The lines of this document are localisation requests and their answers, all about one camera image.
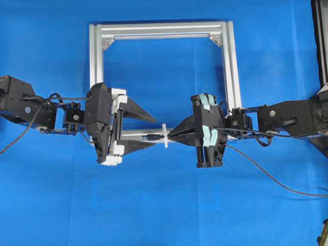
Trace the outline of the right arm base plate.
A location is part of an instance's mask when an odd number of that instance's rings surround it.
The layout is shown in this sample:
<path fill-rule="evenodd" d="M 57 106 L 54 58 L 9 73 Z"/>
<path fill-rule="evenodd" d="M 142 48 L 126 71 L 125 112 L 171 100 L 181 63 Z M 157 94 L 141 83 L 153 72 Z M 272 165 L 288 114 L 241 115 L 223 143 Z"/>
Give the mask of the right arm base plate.
<path fill-rule="evenodd" d="M 324 91 L 327 91 L 328 90 L 328 83 L 326 83 L 318 92 L 317 92 L 317 94 L 319 94 L 319 93 L 322 93 L 322 92 L 324 92 Z"/>

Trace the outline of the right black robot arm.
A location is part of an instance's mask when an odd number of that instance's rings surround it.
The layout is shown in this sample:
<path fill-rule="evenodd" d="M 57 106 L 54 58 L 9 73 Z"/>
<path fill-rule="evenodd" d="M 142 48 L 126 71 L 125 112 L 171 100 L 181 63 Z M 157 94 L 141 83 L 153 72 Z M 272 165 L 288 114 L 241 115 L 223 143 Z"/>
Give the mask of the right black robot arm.
<path fill-rule="evenodd" d="M 308 100 L 290 100 L 271 106 L 233 108 L 224 116 L 215 96 L 199 94 L 191 97 L 193 114 L 170 131 L 168 138 L 197 152 L 198 168 L 223 165 L 228 137 L 255 139 L 267 147 L 279 132 L 286 137 L 309 140 L 327 155 L 327 92 Z"/>

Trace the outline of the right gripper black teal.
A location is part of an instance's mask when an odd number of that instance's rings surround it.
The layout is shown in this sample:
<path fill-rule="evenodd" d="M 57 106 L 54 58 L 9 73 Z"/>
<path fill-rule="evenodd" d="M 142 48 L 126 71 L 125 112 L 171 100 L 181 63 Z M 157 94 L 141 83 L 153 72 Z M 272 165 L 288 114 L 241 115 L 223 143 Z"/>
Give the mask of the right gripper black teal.
<path fill-rule="evenodd" d="M 171 140 L 196 146 L 198 168 L 221 167 L 228 136 L 216 98 L 205 93 L 192 96 L 191 101 L 193 115 L 170 131 Z"/>

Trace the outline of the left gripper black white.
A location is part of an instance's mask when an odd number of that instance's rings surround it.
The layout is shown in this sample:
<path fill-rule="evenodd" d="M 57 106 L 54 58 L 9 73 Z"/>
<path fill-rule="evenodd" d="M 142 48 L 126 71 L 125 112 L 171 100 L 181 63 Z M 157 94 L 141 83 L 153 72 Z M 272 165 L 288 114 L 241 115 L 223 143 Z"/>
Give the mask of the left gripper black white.
<path fill-rule="evenodd" d="M 120 139 L 123 117 L 157 122 L 133 99 L 128 98 L 125 90 L 97 83 L 91 87 L 86 99 L 84 125 L 92 138 L 98 164 L 115 166 L 122 162 L 123 155 L 156 145 L 154 142 Z"/>

